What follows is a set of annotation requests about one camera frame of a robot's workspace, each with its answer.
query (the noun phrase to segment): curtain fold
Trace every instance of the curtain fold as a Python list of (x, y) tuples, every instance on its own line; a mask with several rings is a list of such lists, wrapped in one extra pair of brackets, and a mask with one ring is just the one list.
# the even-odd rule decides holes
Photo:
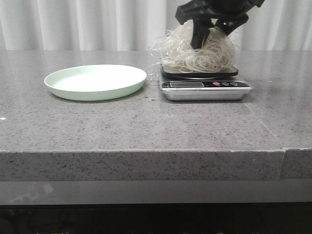
[[(0, 0), (1, 50), (148, 50), (189, 0)], [(230, 36), (242, 50), (312, 50), (312, 1), (266, 0)]]

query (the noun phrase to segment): countertop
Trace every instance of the countertop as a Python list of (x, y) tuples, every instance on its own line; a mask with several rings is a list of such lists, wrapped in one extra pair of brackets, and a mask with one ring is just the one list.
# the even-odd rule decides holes
[(155, 75), (119, 99), (58, 98), (44, 78), (90, 64), (152, 74), (149, 52), (1, 51), (0, 180), (312, 178), (312, 51), (242, 52), (242, 101), (166, 100)]

